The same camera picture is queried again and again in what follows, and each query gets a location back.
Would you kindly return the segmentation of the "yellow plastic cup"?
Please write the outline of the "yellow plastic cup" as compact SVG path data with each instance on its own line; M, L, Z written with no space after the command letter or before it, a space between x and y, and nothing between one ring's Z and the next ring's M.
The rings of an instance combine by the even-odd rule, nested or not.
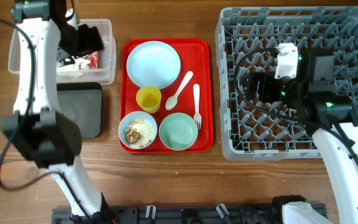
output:
M143 86L136 94L137 104L147 113L156 113L160 108L162 94L155 86Z

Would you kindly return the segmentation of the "light blue bowl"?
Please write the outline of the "light blue bowl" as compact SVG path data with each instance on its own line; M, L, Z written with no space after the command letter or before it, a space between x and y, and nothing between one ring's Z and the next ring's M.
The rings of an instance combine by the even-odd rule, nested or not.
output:
M153 118L150 114L148 114L148 113L146 113L146 112L143 112L143 111L131 112L131 113L125 115L125 117L123 117L123 118L121 119L121 122L120 122L120 124L119 124L119 129L118 129L118 131L119 131L119 139L121 140L121 142L123 143L123 145L125 145L126 147L128 147L128 148L130 148L130 149L135 149L135 148L130 147L130 146L128 145L128 143L126 143L123 130L124 130L124 128L125 128L126 126L129 125L130 121L136 120L136 119L144 119L144 120L149 121L149 122L152 124L152 126L153 126L153 128L154 128L154 130L155 130L155 132L156 132L156 134L155 134L155 139L156 139L156 137L157 137L157 130L158 130L158 128L157 128L157 123L155 122L154 118Z

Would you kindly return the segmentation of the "mint green bowl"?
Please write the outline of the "mint green bowl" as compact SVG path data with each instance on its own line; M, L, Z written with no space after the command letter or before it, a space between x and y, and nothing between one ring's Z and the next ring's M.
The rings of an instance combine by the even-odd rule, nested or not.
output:
M189 149L198 138L198 127L185 113L172 113L165 117L158 129L162 143L173 151Z

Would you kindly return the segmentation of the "rice and food scraps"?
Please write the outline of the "rice and food scraps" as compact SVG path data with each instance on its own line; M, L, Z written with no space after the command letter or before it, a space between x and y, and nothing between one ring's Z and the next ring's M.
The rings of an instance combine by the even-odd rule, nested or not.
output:
M144 119L130 121L123 130L126 143L132 148L145 148L155 139L155 130L152 124Z

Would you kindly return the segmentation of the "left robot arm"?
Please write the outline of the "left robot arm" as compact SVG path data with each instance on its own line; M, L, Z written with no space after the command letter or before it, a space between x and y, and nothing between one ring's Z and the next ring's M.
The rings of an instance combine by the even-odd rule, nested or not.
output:
M104 48L97 27L71 25L65 1L16 1L12 16L21 40L19 91L14 113L1 129L24 159L59 185L74 223L117 223L103 194L81 161L79 127L62 114L57 96L57 61Z

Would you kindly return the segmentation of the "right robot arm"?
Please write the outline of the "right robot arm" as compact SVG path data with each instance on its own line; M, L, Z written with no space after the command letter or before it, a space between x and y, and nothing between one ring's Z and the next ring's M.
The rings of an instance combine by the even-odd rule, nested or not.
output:
M358 114L352 99L335 91L334 54L306 49L294 63L296 73L249 72L236 68L239 97L254 109L252 100L281 101L296 110L292 119L304 124L329 174L342 222L358 223Z

